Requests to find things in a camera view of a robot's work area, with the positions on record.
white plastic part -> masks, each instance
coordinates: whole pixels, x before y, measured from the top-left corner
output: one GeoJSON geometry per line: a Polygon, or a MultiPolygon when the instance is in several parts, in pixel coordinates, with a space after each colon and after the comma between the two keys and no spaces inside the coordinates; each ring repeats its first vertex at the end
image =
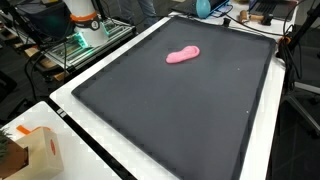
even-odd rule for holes
{"type": "MultiPolygon", "coordinates": [[[[75,16],[88,16],[96,10],[93,7],[91,0],[64,0],[70,12],[75,16]]],[[[92,30],[90,28],[75,28],[75,32],[82,35],[88,47],[97,47],[105,44],[108,40],[108,33],[104,28],[103,23],[100,23],[100,28],[92,30]]]]}

cardboard box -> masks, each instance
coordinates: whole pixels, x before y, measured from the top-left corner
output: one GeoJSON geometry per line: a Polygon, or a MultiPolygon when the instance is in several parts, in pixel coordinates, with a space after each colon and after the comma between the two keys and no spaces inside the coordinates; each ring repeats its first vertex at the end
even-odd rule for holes
{"type": "Polygon", "coordinates": [[[28,147],[29,164],[6,180],[49,180],[63,171],[57,135],[39,128],[16,141],[28,147]]]}

blue bottle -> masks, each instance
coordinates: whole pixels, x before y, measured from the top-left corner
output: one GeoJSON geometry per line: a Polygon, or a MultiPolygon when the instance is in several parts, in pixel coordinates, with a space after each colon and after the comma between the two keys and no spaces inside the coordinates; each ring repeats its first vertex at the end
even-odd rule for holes
{"type": "Polygon", "coordinates": [[[209,0],[197,0],[196,9],[199,18],[207,18],[211,11],[209,0]]]}

gray floor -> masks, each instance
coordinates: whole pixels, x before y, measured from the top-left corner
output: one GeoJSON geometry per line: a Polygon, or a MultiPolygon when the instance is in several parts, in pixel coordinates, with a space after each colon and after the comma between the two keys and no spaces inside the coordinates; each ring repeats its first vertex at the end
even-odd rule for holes
{"type": "MultiPolygon", "coordinates": [[[[109,3],[112,16],[119,16],[117,0],[103,0],[109,3]]],[[[136,0],[132,0],[135,14],[135,21],[143,20],[140,7],[136,0]]],[[[166,15],[170,12],[170,7],[175,3],[170,0],[154,0],[158,15],[166,15]]],[[[309,10],[312,0],[303,3],[298,11],[297,24],[302,24],[307,17],[306,12],[309,10]]],[[[138,31],[143,31],[143,25],[139,25],[138,31]]],[[[320,80],[320,59],[316,54],[320,52],[320,32],[314,30],[309,32],[301,41],[303,54],[303,71],[305,80],[310,80],[318,84],[320,80]]],[[[23,73],[23,66],[26,58],[17,55],[9,47],[0,49],[0,70],[7,73],[18,83],[17,89],[10,94],[5,101],[0,103],[0,119],[6,119],[12,108],[22,99],[31,98],[30,85],[23,73]]],[[[37,86],[44,93],[38,92],[39,95],[48,95],[61,84],[44,83],[42,77],[34,73],[37,86]]],[[[320,104],[312,105],[309,100],[313,94],[297,93],[299,100],[306,106],[307,110],[312,113],[314,118],[320,123],[320,104]]],[[[308,134],[309,127],[288,104],[280,107],[278,116],[279,134],[275,134],[275,140],[272,149],[270,179],[273,180],[316,180],[320,179],[320,140],[313,139],[308,134]]]]}

workbench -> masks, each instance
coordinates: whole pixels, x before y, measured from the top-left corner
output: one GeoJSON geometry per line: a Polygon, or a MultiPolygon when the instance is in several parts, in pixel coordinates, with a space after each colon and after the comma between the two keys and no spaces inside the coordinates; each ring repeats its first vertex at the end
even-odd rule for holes
{"type": "Polygon", "coordinates": [[[16,141],[24,136],[16,129],[20,125],[28,130],[44,126],[56,133],[64,170],[53,180],[121,179],[47,103],[39,102],[3,128],[16,141]]]}
{"type": "MultiPolygon", "coordinates": [[[[232,3],[233,10],[229,15],[235,19],[241,10],[248,9],[248,5],[232,3]]],[[[287,27],[294,24],[297,9],[293,19],[287,22],[287,27]]],[[[78,85],[93,76],[99,70],[107,66],[121,54],[128,51],[135,44],[143,40],[153,31],[165,24],[169,18],[163,18],[158,23],[123,45],[121,48],[106,56],[91,68],[75,77],[72,81],[53,92],[50,98],[65,113],[90,134],[103,148],[115,157],[129,172],[137,179],[177,179],[173,174],[160,166],[152,158],[134,146],[130,141],[123,137],[117,130],[113,129],[99,116],[90,111],[85,105],[80,103],[72,94],[78,85]]],[[[221,25],[223,18],[209,17],[206,20],[199,20],[203,23],[221,25]]],[[[246,25],[272,33],[283,33],[283,21],[273,20],[271,26],[262,26],[257,22],[249,22],[246,25]]],[[[231,28],[241,28],[240,31],[251,30],[235,23],[230,23],[231,28]]],[[[279,36],[264,34],[265,36],[278,40],[279,36]]],[[[260,180],[266,178],[269,156],[273,140],[273,134],[278,113],[279,101],[285,75],[284,62],[273,56],[268,68],[266,80],[262,89],[261,99],[255,116],[249,145],[247,148],[245,161],[242,168],[241,180],[260,180]]]]}

